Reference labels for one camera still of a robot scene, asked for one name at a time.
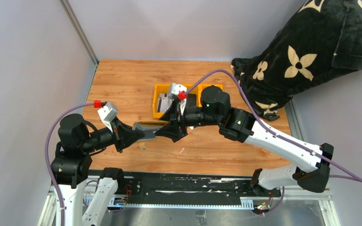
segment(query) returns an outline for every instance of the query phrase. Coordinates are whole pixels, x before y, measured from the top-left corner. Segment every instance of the wooden table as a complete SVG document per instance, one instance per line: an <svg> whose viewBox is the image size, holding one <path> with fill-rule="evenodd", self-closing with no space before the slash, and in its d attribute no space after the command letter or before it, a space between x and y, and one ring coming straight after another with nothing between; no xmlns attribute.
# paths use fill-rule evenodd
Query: wooden table
<svg viewBox="0 0 362 226"><path fill-rule="evenodd" d="M118 109L118 118L130 126L135 121L153 120L152 101L155 84L193 84L214 69L230 70L228 62L102 60L99 63L87 102L110 101ZM231 97L233 107L248 110L233 81L217 73L204 83L220 83ZM285 110L280 119L270 122L273 127L289 133ZM98 129L103 128L97 109L87 107L84 118ZM257 168L276 168L289 162L253 145L225 139L218 128L196 128L177 143L165 137L144 144L135 143L117 153L113 146L93 156L91 169L117 167L123 170L218 175L252 175Z"/></svg>

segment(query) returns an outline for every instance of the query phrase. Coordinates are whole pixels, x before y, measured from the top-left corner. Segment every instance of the black blanket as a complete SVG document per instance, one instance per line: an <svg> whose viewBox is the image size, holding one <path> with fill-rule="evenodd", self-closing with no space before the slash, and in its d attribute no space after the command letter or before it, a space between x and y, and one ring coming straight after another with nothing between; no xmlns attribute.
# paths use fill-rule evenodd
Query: black blanket
<svg viewBox="0 0 362 226"><path fill-rule="evenodd" d="M256 113L279 118L294 94L362 70L362 1L308 0L261 55L231 67Z"/></svg>

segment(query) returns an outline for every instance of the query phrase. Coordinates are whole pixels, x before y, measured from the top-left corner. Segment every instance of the red connector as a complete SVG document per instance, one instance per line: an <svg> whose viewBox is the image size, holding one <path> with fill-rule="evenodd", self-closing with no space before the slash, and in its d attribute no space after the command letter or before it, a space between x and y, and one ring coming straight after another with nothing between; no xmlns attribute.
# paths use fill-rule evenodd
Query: red connector
<svg viewBox="0 0 362 226"><path fill-rule="evenodd" d="M180 100L184 100L185 98L187 98L188 94L185 94L185 91L181 91L178 93L177 97Z"/></svg>
<svg viewBox="0 0 362 226"><path fill-rule="evenodd" d="M101 108L102 102L100 100L94 100L94 107L95 108Z"/></svg>

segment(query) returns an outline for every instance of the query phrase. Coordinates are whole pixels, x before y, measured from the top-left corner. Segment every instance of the yellow bin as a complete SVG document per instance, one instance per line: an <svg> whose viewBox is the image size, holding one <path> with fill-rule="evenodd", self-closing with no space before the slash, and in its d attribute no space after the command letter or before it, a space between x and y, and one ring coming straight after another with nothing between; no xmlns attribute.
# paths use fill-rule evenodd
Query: yellow bin
<svg viewBox="0 0 362 226"><path fill-rule="evenodd" d="M193 84L182 84L183 86L185 86L187 89L190 89ZM212 84L200 84L198 85L196 88L194 88L190 93L191 94L195 94L197 96L196 98L196 106L201 107L202 105L200 104L200 95L202 93L202 90L206 87L211 86ZM222 84L213 84L217 87L219 87L221 90L222 89ZM162 115L164 114L163 112L157 112L156 111L156 104L157 104L157 100L159 98L159 94L160 93L168 93L168 89L171 86L171 84L156 84L155 85L155 92L153 94L153 105L152 105L152 109L153 109L153 118L158 119L160 117L162 117Z"/></svg>

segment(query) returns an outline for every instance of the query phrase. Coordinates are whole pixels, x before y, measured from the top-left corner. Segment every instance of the gray wall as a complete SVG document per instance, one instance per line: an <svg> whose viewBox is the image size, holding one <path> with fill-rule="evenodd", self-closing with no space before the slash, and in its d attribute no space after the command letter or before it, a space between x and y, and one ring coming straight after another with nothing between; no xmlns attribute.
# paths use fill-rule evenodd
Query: gray wall
<svg viewBox="0 0 362 226"><path fill-rule="evenodd" d="M99 59L259 55L305 0L70 0Z"/></svg>
<svg viewBox="0 0 362 226"><path fill-rule="evenodd" d="M335 79L294 98L309 142L335 146L334 160L362 177L362 71ZM332 174L341 172L335 168ZM343 226L362 225L362 184L330 179Z"/></svg>
<svg viewBox="0 0 362 226"><path fill-rule="evenodd" d="M37 224L46 135L85 101L93 69L59 1L0 1L0 226Z"/></svg>

